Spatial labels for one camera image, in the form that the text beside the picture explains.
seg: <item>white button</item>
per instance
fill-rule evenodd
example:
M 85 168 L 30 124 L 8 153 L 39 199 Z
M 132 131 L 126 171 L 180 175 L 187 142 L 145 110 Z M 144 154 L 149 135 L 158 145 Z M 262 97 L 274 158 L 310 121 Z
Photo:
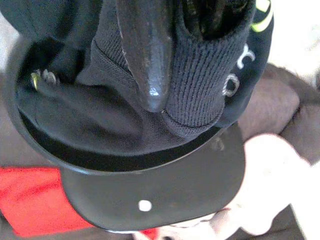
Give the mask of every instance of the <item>white button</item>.
M 152 203 L 148 200 L 140 200 L 138 205 L 141 212 L 149 212 L 152 209 Z

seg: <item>cap brim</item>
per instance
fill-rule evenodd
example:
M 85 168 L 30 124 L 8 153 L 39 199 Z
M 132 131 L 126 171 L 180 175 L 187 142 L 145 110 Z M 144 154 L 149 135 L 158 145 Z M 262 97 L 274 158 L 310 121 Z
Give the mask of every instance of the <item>cap brim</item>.
M 238 192 L 244 172 L 241 133 L 234 125 L 157 167 L 105 175 L 64 168 L 61 175 L 70 203 L 84 219 L 106 230 L 135 231 L 221 210 Z M 141 201 L 148 209 L 141 209 Z

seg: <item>red cloth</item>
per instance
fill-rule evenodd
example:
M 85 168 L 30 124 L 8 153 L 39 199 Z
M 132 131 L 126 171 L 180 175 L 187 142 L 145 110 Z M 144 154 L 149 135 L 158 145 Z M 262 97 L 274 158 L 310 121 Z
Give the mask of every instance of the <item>red cloth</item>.
M 0 168 L 0 210 L 20 237 L 92 227 L 69 204 L 56 168 Z

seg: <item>black brim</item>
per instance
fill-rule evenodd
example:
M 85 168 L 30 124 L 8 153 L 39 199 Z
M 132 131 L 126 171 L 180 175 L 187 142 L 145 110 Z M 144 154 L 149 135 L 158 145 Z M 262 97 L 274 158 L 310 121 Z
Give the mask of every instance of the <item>black brim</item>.
M 234 125 L 158 167 L 105 175 L 64 168 L 61 175 L 70 203 L 87 221 L 106 230 L 135 231 L 221 210 L 238 192 L 244 172 L 241 133 Z M 141 201 L 148 211 L 140 209 Z

